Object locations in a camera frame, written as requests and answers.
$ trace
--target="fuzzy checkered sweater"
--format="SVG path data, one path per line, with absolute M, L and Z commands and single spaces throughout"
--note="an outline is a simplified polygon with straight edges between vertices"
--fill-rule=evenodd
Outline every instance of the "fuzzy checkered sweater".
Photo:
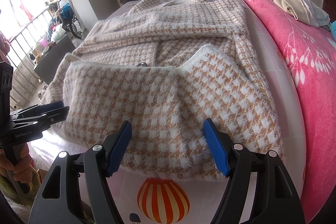
M 123 168 L 174 180 L 222 179 L 202 132 L 208 117 L 249 150 L 283 155 L 238 0 L 142 0 L 98 22 L 73 54 L 43 98 L 70 106 L 67 120 L 52 129 L 89 148 L 129 120 Z M 141 62 L 148 67 L 136 67 Z

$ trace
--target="person's hand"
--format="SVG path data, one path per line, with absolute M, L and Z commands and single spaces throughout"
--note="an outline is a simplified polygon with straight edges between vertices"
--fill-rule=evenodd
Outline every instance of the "person's hand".
M 13 171 L 14 180 L 20 181 L 21 183 L 29 183 L 33 177 L 33 168 L 30 165 L 32 162 L 32 158 L 29 155 L 28 144 L 24 144 L 20 152 L 21 160 L 17 163 L 17 165 L 13 166 L 13 164 L 6 158 L 6 156 L 0 152 L 0 175 L 7 178 L 7 170 Z

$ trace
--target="pink item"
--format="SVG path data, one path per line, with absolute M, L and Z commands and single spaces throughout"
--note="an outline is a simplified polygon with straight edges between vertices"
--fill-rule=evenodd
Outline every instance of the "pink item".
M 308 223 L 336 182 L 336 43 L 330 32 L 295 20 L 272 0 L 244 1 L 277 44 L 299 96 L 307 145 L 301 203 Z
M 48 42 L 43 38 L 39 41 L 44 47 L 47 47 Z

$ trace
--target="silver screw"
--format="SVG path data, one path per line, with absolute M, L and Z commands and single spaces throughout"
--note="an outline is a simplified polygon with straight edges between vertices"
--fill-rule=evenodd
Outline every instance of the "silver screw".
M 60 152 L 60 153 L 58 154 L 58 156 L 59 156 L 60 158 L 64 158 L 64 157 L 66 157 L 66 155 L 67 155 L 67 153 L 66 153 L 65 151 L 62 151 L 62 152 Z
M 242 150 L 242 149 L 243 149 L 243 146 L 242 146 L 240 143 L 236 143 L 236 144 L 233 146 L 233 148 L 234 148 L 235 150 Z
M 277 156 L 277 153 L 273 150 L 269 151 L 268 154 L 272 157 L 275 158 Z
M 101 150 L 101 148 L 102 148 L 102 146 L 100 144 L 96 144 L 92 147 L 92 150 L 93 151 L 99 151 L 99 150 Z

